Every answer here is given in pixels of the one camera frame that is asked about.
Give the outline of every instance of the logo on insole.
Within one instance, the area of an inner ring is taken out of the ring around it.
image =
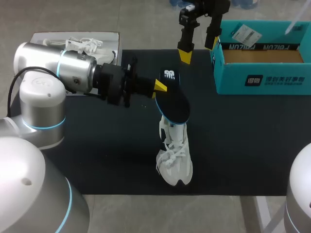
[[[164,71],[164,76],[165,78],[168,78],[168,79],[175,79],[175,73],[173,70],[165,70]]]

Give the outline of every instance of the white sneaker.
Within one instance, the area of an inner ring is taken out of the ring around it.
[[[189,184],[193,166],[189,153],[187,125],[170,124],[163,116],[159,124],[160,137],[164,147],[156,156],[156,168],[163,179],[170,185],[177,185],[181,180]]]
[[[85,52],[88,56],[95,57],[98,65],[102,65],[103,63],[110,64],[115,58],[115,54],[112,50],[103,48],[103,42],[93,38],[82,38],[81,40],[78,40],[71,36],[66,41],[51,41],[44,39],[43,45],[56,47],[65,46],[65,50],[73,50],[78,53]]]

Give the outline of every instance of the label sticker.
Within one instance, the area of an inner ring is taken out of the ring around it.
[[[232,38],[248,47],[252,47],[261,37],[262,34],[254,31],[253,29],[243,24],[233,35]]]

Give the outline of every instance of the teal cardboard box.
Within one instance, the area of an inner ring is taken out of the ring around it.
[[[240,43],[233,37],[245,25],[248,34]],[[311,95],[311,24],[297,22],[285,35],[289,25],[289,21],[224,20],[210,53],[217,93]],[[254,34],[262,36],[248,47],[246,41]]]

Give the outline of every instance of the black cable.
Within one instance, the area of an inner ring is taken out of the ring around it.
[[[7,102],[7,117],[11,117],[11,97],[12,97],[12,91],[13,91],[13,87],[14,87],[14,84],[16,82],[16,80],[18,79],[18,77],[25,71],[27,70],[33,70],[33,69],[39,69],[39,70],[43,70],[49,74],[51,74],[52,76],[54,76],[55,78],[59,79],[58,76],[53,73],[52,71],[50,71],[49,69],[46,69],[44,67],[26,67],[24,69],[21,69],[13,78],[12,80],[12,83],[11,83],[11,86],[10,86],[10,89],[9,89],[9,94],[8,94],[8,102]]]

